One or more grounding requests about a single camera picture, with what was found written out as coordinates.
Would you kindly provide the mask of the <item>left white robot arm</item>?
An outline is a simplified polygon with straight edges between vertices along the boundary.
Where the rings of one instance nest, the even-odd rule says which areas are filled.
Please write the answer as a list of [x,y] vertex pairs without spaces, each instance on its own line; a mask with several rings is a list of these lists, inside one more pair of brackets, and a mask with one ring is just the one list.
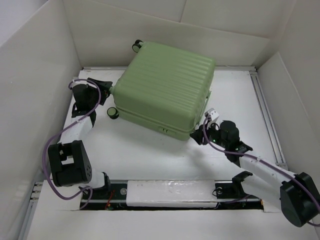
[[108,175],[92,168],[83,140],[94,127],[96,109],[110,96],[112,84],[88,78],[73,80],[68,85],[74,98],[70,125],[60,133],[58,143],[50,144],[45,150],[56,187],[89,186],[103,199],[111,194]]

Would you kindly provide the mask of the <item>green hard-shell suitcase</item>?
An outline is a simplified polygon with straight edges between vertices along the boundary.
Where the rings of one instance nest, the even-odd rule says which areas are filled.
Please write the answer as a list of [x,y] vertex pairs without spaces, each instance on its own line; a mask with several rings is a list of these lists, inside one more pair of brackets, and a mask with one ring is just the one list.
[[139,39],[132,50],[135,57],[110,89],[119,117],[188,140],[208,104],[215,59]]

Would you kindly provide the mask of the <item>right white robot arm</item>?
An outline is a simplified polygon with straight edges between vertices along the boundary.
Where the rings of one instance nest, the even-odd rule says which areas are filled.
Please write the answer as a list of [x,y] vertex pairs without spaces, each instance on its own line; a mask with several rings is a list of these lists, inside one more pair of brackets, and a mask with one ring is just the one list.
[[320,193],[310,175],[294,173],[261,157],[249,154],[252,147],[240,139],[236,124],[221,124],[205,119],[190,134],[198,145],[210,145],[244,171],[232,180],[231,191],[237,197],[253,195],[279,208],[294,226],[302,227],[320,213]]

